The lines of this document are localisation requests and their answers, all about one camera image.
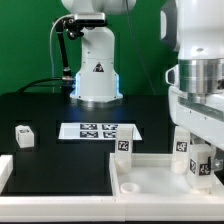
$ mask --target black tabletop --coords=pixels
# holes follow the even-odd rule
[[[9,93],[0,97],[0,154],[14,158],[3,195],[112,195],[109,155],[115,141],[59,140],[62,122],[133,123],[143,140],[134,153],[169,153],[172,133],[166,96],[129,96],[107,109],[78,107],[61,94]],[[21,149],[15,127],[28,125],[35,147]]]

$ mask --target white block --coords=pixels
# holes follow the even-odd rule
[[[16,140],[20,148],[34,147],[34,134],[29,126],[19,125],[15,131]]]
[[[115,143],[115,162],[119,173],[131,170],[133,149],[133,127],[118,126]]]
[[[190,149],[190,132],[181,127],[175,128],[171,170],[173,173],[185,174],[188,168]]]
[[[212,187],[214,171],[211,169],[211,162],[214,157],[215,150],[207,144],[191,146],[187,179],[194,189]]]
[[[0,194],[13,170],[13,157],[3,155],[0,157]]]

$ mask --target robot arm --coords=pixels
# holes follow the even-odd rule
[[[161,37],[179,51],[166,73],[172,120],[222,150],[223,7],[223,0],[169,0],[161,11]]]
[[[71,13],[104,12],[107,15],[124,14],[127,11],[126,0],[61,0]],[[136,0],[127,0],[129,10],[135,6]]]
[[[123,96],[119,92],[119,75],[114,71],[115,38],[106,28],[106,14],[127,13],[134,8],[136,0],[61,1],[72,13],[62,21],[63,30],[71,40],[82,37],[82,66],[75,75],[75,88],[70,94],[72,101],[87,107],[120,104]],[[61,49],[64,49],[63,37],[61,39]]]

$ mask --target warning label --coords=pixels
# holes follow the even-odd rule
[[[93,72],[104,72],[103,66],[101,65],[100,62],[96,65],[96,67],[94,68]]]

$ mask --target black and white pattern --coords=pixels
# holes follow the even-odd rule
[[[99,134],[97,131],[81,131],[80,138],[98,138]]]
[[[116,131],[107,131],[107,132],[103,132],[103,137],[106,139],[115,139],[116,138]]]
[[[208,176],[211,174],[209,164],[200,164],[199,176]]]
[[[99,62],[96,67],[93,69],[93,72],[104,72],[103,70],[103,66],[101,65],[101,63]]]
[[[196,163],[192,159],[190,160],[190,170],[192,173],[194,173],[194,174],[196,173]]]
[[[118,141],[118,150],[127,152],[129,150],[129,141]]]
[[[80,124],[81,130],[97,130],[97,124]]]
[[[20,133],[28,133],[29,130],[28,130],[28,129],[23,129],[23,130],[20,130],[19,132],[20,132]]]
[[[108,131],[114,131],[117,130],[118,124],[103,124],[102,128],[103,130],[108,130]]]
[[[187,142],[177,142],[177,152],[187,152]]]

